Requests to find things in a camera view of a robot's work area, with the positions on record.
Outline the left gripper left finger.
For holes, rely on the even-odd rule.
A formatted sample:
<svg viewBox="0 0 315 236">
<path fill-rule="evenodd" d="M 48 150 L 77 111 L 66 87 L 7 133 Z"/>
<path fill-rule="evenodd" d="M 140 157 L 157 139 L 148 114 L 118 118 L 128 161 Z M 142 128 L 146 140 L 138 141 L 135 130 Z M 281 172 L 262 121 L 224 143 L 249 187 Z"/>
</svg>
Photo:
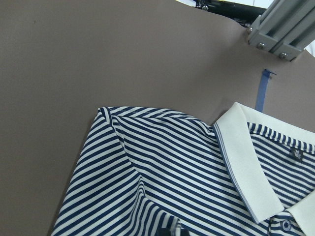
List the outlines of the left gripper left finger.
<svg viewBox="0 0 315 236">
<path fill-rule="evenodd" d="M 169 228 L 158 228 L 156 236 L 171 236 L 171 231 Z"/>
</svg>

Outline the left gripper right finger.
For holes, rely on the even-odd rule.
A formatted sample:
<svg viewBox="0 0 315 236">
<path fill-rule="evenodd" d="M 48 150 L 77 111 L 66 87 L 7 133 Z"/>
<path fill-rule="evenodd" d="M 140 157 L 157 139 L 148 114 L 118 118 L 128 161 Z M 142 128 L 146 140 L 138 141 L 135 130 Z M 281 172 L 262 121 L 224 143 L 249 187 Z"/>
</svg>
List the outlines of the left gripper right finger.
<svg viewBox="0 0 315 236">
<path fill-rule="evenodd" d="M 176 228 L 175 236 L 190 236 L 190 233 L 187 229 Z"/>
</svg>

